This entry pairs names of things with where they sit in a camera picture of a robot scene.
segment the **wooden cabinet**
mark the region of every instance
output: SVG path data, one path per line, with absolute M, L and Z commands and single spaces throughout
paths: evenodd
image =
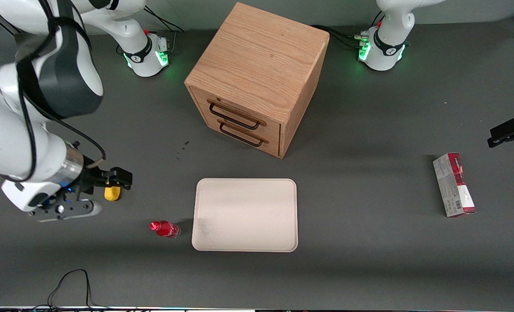
M 237 3 L 185 85 L 211 129 L 283 158 L 317 87 L 328 39 Z

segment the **plastic bottle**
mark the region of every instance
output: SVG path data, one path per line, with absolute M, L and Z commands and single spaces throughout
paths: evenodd
M 162 237 L 176 238 L 180 235 L 180 227 L 168 221 L 153 221 L 149 228 Z

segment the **beige tray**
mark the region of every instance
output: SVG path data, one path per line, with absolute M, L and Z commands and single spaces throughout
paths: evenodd
M 297 186 L 290 179 L 203 179 L 193 247 L 289 253 L 297 247 Z

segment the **black metal handle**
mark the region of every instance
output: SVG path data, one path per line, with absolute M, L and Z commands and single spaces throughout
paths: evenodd
M 227 135 L 227 136 L 230 136 L 230 137 L 233 137 L 233 138 L 234 138 L 234 139 L 236 139 L 236 140 L 240 140 L 241 142 L 244 142 L 244 143 L 246 143 L 246 144 L 249 144 L 249 145 L 251 145 L 251 146 L 253 146 L 253 147 L 259 147 L 259 146 L 261 146 L 261 145 L 262 145 L 262 142 L 264 142 L 264 140 L 263 140 L 263 139 L 260 139 L 260 140 L 259 140 L 259 143 L 253 143 L 253 142 L 251 142 L 251 141 L 249 141 L 249 140 L 245 140 L 244 138 L 242 138 L 242 137 L 240 137 L 240 136 L 236 136 L 235 134 L 233 134 L 233 133 L 231 133 L 231 132 L 227 132 L 226 130 L 224 130 L 224 129 L 223 129 L 223 127 L 224 127 L 224 124 L 223 124 L 223 123 L 220 123 L 220 131 L 221 131 L 223 134 L 225 134 L 225 135 Z
M 211 113 L 212 113 L 213 115 L 217 115 L 218 117 L 224 118 L 225 120 L 227 120 L 227 121 L 229 121 L 229 122 L 233 122 L 233 123 L 235 123 L 235 124 L 237 124 L 238 126 L 241 126 L 241 127 L 243 127 L 243 128 L 246 128 L 246 129 L 249 129 L 249 130 L 255 130 L 255 129 L 257 129 L 257 127 L 261 124 L 259 121 L 257 121 L 257 122 L 255 122 L 255 125 L 254 125 L 254 126 L 249 126 L 248 124 L 245 124 L 245 123 L 243 123 L 243 122 L 239 122 L 239 121 L 237 121 L 237 120 L 235 120 L 235 119 L 232 119 L 232 118 L 230 118 L 230 117 L 228 117 L 228 116 L 226 116 L 226 115 L 224 115 L 224 114 L 221 114 L 221 113 L 219 113 L 219 112 L 217 112 L 217 111 L 213 110 L 213 107 L 214 107 L 214 106 L 216 106 L 216 105 L 215 105 L 215 103 L 212 103 L 212 102 L 211 102 L 211 106 L 209 107 L 209 110 L 211 111 Z

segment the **gray table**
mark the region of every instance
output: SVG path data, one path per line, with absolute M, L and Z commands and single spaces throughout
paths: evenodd
M 105 98 L 70 122 L 106 148 L 106 166 L 134 173 L 134 187 L 96 217 L 47 224 L 0 191 L 0 305 L 42 304 L 62 274 L 85 268 L 108 306 L 514 310 L 514 143 L 486 144 L 514 117 L 514 19 L 417 26 L 385 73 L 333 40 L 284 160 L 199 116 L 183 80 L 212 36 L 180 34 L 171 67 L 148 79 L 110 37 L 92 38 Z M 444 215 L 431 158 L 445 152 L 462 154 L 475 215 Z M 189 233 L 207 177 L 297 182 L 297 250 L 198 252 L 190 235 L 149 231 L 167 219 Z M 55 304 L 83 305 L 84 286 L 70 276 Z

